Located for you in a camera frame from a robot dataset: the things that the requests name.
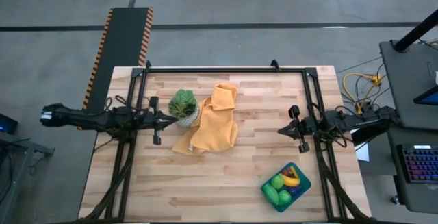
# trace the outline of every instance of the green succulent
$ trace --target green succulent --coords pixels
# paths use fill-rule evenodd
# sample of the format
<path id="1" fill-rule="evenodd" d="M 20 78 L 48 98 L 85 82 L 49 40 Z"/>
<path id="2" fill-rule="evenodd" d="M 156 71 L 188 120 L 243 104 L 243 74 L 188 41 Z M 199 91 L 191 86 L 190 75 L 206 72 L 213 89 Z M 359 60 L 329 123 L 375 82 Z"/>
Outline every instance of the green succulent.
<path id="1" fill-rule="evenodd" d="M 180 119 L 193 114 L 195 109 L 196 99 L 191 90 L 178 90 L 169 103 L 169 113 Z"/>

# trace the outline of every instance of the gray concrete floor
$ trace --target gray concrete floor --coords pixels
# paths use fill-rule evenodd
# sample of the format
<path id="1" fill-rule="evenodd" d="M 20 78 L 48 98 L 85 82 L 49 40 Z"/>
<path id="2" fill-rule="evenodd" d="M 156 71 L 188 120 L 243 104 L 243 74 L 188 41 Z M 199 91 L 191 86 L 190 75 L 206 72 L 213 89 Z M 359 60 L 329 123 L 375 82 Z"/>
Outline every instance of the gray concrete floor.
<path id="1" fill-rule="evenodd" d="M 113 7 L 129 0 L 0 0 L 0 26 L 102 25 Z M 137 0 L 155 8 L 154 24 L 327 23 L 421 21 L 437 0 Z M 148 58 L 155 66 L 334 65 L 338 71 L 379 56 L 378 43 L 411 28 L 246 29 L 157 32 Z M 20 121 L 18 133 L 56 148 L 26 179 L 14 223 L 71 221 L 77 217 L 94 132 L 42 127 L 43 105 L 80 108 L 101 32 L 0 32 L 0 113 Z M 434 29 L 424 39 L 438 37 Z M 350 72 L 375 73 L 381 60 Z M 353 90 L 354 82 L 348 82 Z M 360 85 L 359 92 L 366 91 Z M 390 91 L 377 104 L 393 105 Z M 364 175 L 374 217 L 434 223 L 437 215 L 393 206 L 390 177 Z"/>

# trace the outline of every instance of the black desk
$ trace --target black desk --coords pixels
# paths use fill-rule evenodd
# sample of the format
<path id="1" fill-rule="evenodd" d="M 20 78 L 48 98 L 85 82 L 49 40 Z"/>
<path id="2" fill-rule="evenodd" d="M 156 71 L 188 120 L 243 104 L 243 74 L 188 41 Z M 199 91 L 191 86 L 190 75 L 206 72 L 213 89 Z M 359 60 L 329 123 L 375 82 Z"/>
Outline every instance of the black desk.
<path id="1" fill-rule="evenodd" d="M 438 145 L 438 132 L 395 127 L 387 134 L 397 170 L 395 181 L 400 202 L 410 211 L 438 214 L 438 185 L 407 183 L 396 149 L 397 145 L 405 144 Z"/>
<path id="2" fill-rule="evenodd" d="M 438 213 L 438 185 L 407 183 L 396 149 L 396 145 L 403 144 L 438 145 L 438 107 L 413 102 L 414 98 L 436 85 L 438 51 L 419 44 L 411 45 L 405 53 L 395 51 L 390 42 L 381 42 L 379 46 L 403 126 L 387 131 L 400 203 L 410 211 Z"/>
<path id="3" fill-rule="evenodd" d="M 361 173 L 397 175 L 386 133 L 377 136 L 368 143 L 368 155 L 369 162 L 359 161 Z"/>
<path id="4" fill-rule="evenodd" d="M 438 51 L 413 44 L 406 53 L 398 53 L 390 42 L 380 43 L 389 86 L 403 125 L 438 130 L 438 107 L 419 105 L 413 99 L 436 86 Z"/>

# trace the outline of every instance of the purple toy fruit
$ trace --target purple toy fruit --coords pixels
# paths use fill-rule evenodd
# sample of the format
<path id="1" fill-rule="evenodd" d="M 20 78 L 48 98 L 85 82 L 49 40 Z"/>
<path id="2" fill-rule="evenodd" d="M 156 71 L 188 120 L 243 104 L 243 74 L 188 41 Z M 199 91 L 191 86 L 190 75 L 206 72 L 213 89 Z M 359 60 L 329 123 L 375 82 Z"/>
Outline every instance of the purple toy fruit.
<path id="1" fill-rule="evenodd" d="M 301 191 L 301 186 L 292 186 L 292 187 L 289 187 L 289 193 L 290 193 L 290 195 L 295 195 L 295 194 L 297 194 L 297 193 L 299 193 Z"/>

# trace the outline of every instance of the green apple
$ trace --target green apple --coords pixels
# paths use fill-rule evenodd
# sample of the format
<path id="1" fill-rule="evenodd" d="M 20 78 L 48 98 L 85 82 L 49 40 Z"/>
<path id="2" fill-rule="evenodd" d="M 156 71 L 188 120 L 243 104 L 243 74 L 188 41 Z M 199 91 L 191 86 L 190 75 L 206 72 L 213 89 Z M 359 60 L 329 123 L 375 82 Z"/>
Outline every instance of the green apple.
<path id="1" fill-rule="evenodd" d="M 286 190 L 282 190 L 279 193 L 279 203 L 280 203 L 280 205 L 288 204 L 288 203 L 290 203 L 291 200 L 292 200 L 292 197 L 290 196 L 290 194 Z"/>
<path id="2" fill-rule="evenodd" d="M 271 185 L 277 190 L 280 189 L 283 186 L 283 177 L 281 177 L 281 175 L 275 175 L 271 179 Z"/>

